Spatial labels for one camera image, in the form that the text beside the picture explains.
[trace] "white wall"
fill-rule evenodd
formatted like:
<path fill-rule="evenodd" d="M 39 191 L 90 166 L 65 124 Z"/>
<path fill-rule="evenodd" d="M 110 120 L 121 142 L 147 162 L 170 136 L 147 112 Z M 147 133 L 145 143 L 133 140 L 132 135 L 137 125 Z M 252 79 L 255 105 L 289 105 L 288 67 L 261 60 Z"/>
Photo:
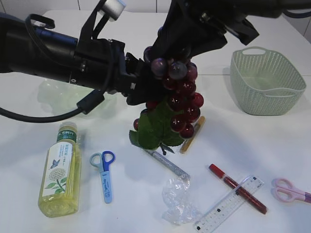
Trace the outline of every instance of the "white wall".
<path fill-rule="evenodd" d="M 5 11 L 18 18 L 25 19 L 30 13 L 42 15 L 48 10 L 92 10 L 98 1 L 99 0 L 0 0 L 0 12 Z M 171 0 L 123 1 L 127 5 L 125 10 L 131 12 L 168 12 L 171 4 Z M 311 42 L 311 17 L 304 19 L 284 17 Z"/>
<path fill-rule="evenodd" d="M 79 10 L 78 0 L 1 0 L 7 14 L 25 19 L 48 10 Z"/>
<path fill-rule="evenodd" d="M 0 0 L 10 15 L 25 19 L 30 13 L 48 10 L 93 10 L 99 0 Z M 126 11 L 156 12 L 156 0 L 123 0 Z"/>
<path fill-rule="evenodd" d="M 156 0 L 122 0 L 126 11 L 156 12 Z M 93 10 L 99 0 L 79 0 L 81 10 Z"/>
<path fill-rule="evenodd" d="M 171 0 L 157 0 L 157 12 L 168 12 Z"/>
<path fill-rule="evenodd" d="M 2 6 L 1 1 L 0 1 L 0 12 L 4 12 L 4 8 L 3 8 L 3 6 Z"/>

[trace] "grape stem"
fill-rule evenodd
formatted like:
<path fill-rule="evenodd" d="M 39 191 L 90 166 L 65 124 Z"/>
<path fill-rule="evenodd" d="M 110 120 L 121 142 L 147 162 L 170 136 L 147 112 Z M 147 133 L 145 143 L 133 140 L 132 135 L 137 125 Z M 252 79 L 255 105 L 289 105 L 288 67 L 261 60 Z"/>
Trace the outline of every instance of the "grape stem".
<path fill-rule="evenodd" d="M 161 150 L 162 150 L 163 155 L 166 155 L 166 151 L 165 151 L 165 149 L 164 149 L 164 147 L 163 147 L 163 144 L 162 144 L 162 143 L 160 144 L 160 147 L 161 147 Z"/>

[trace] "basket handle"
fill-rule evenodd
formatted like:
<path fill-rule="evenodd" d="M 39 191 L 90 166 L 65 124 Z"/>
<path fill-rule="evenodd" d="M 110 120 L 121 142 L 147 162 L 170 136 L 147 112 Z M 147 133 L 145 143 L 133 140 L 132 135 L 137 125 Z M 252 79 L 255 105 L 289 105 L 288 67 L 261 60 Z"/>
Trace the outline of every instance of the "basket handle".
<path fill-rule="evenodd" d="M 264 53 L 250 53 L 250 54 L 245 54 L 244 52 L 245 51 L 248 51 L 248 50 L 260 50 L 260 51 L 263 51 Z M 264 55 L 266 52 L 269 52 L 269 50 L 266 50 L 262 47 L 259 47 L 259 46 L 253 46 L 253 47 L 248 47 L 248 48 L 245 48 L 243 50 L 240 50 L 240 52 L 243 54 L 243 55 Z"/>
<path fill-rule="evenodd" d="M 296 91 L 296 90 L 291 90 L 291 89 L 288 89 L 288 88 L 278 88 L 277 90 L 286 90 L 287 92 L 292 92 L 291 95 L 287 95 L 287 96 L 273 96 L 273 95 L 269 95 L 269 93 L 273 90 L 269 90 L 269 91 L 263 91 L 262 94 L 265 96 L 265 97 L 272 97 L 272 98 L 290 98 L 290 97 L 294 97 L 296 96 L 299 91 Z"/>

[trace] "scissors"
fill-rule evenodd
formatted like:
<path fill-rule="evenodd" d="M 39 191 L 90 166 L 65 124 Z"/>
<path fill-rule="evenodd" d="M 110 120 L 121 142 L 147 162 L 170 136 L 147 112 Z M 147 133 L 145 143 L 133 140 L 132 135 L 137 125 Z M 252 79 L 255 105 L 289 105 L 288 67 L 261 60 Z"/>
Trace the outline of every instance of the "scissors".
<path fill-rule="evenodd" d="M 112 159 L 110 161 L 105 160 L 105 154 L 111 154 Z M 100 162 L 98 164 L 94 163 L 94 159 L 99 157 Z M 102 186 L 103 186 L 103 194 L 104 194 L 104 201 L 105 203 L 109 204 L 112 201 L 112 189 L 111 189 L 111 181 L 110 181 L 110 173 L 109 173 L 109 165 L 115 161 L 115 154 L 111 151 L 104 151 L 102 154 L 95 153 L 93 154 L 89 162 L 92 166 L 97 167 L 102 179 Z"/>
<path fill-rule="evenodd" d="M 287 197 L 282 196 L 280 193 L 287 194 Z M 294 200 L 302 200 L 311 203 L 311 194 L 299 190 L 292 182 L 287 179 L 279 178 L 276 179 L 276 188 L 274 194 L 279 201 L 282 202 L 293 202 Z"/>

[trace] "silver pen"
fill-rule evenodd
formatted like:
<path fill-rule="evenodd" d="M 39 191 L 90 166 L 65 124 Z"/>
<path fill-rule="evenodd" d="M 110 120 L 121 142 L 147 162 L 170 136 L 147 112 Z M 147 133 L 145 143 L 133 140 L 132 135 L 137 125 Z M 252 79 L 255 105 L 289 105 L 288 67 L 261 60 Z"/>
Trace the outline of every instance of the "silver pen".
<path fill-rule="evenodd" d="M 154 157 L 156 160 L 158 160 L 161 164 L 163 164 L 165 167 L 167 167 L 169 170 L 171 170 L 173 173 L 175 173 L 177 176 L 181 177 L 182 179 L 190 179 L 190 175 L 186 173 L 184 170 L 182 170 L 177 165 L 173 164 L 170 160 L 165 158 L 160 153 L 154 151 L 154 150 L 145 150 L 148 154 L 150 154 L 152 157 Z"/>

